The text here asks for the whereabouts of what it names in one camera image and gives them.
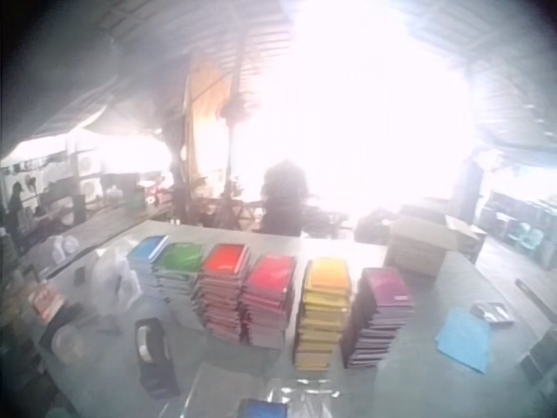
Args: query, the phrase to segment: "chair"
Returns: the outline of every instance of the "chair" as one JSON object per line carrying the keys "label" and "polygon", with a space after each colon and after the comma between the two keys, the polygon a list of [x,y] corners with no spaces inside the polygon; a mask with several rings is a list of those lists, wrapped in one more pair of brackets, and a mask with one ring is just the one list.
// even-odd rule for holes
{"label": "chair", "polygon": [[541,244],[542,240],[543,232],[539,229],[533,229],[517,242],[517,247],[526,254],[532,256],[534,255],[536,248],[538,248]]}
{"label": "chair", "polygon": [[519,223],[513,231],[507,234],[507,240],[511,241],[512,244],[516,244],[518,241],[525,237],[532,227],[526,222]]}

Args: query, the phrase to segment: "white table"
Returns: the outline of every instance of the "white table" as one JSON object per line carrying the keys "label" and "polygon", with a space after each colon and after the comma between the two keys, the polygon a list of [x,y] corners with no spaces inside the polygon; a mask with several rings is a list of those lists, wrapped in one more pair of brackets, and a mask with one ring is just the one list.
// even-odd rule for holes
{"label": "white table", "polygon": [[[208,253],[218,242],[246,243],[255,259],[263,253],[292,254],[298,257],[295,274],[296,300],[306,262],[316,256],[346,258],[355,283],[364,266],[381,266],[386,249],[341,240],[295,239],[195,226],[174,226],[146,221],[106,246],[121,239],[136,241],[167,233],[173,241],[202,244]],[[89,266],[96,254],[74,262],[51,283],[70,300],[87,303],[87,286],[75,288],[73,273]],[[531,330],[518,321],[493,333],[492,351],[486,374],[476,373],[438,353],[434,338],[451,307],[468,309],[476,300],[502,300],[494,287],[459,253],[449,253],[436,281],[405,274],[405,281],[416,299],[416,312],[397,336],[393,350],[379,367],[344,370],[339,354],[326,374],[300,372],[292,365],[292,313],[287,347],[281,352],[234,344],[182,328],[163,304],[140,298],[119,318],[124,334],[111,337],[98,334],[95,327],[80,331],[87,342],[88,355],[78,364],[62,365],[46,354],[47,367],[55,382],[88,417],[165,417],[178,418],[199,365],[210,364],[248,373],[265,380],[288,377],[326,377],[332,379],[341,395],[333,400],[335,417],[521,417],[532,393],[518,359],[535,343]],[[139,383],[134,347],[136,320],[157,316],[169,336],[178,385],[183,394],[172,401],[154,401]]]}

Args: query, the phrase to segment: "floor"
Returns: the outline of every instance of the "floor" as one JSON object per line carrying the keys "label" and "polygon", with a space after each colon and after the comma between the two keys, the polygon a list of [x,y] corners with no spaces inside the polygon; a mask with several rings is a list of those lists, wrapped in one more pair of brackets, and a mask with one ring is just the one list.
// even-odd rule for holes
{"label": "floor", "polygon": [[535,304],[514,284],[520,277],[547,272],[529,259],[517,253],[512,247],[487,237],[481,250],[476,267],[503,293],[514,307],[514,314],[523,319],[538,338],[551,326],[549,319]]}

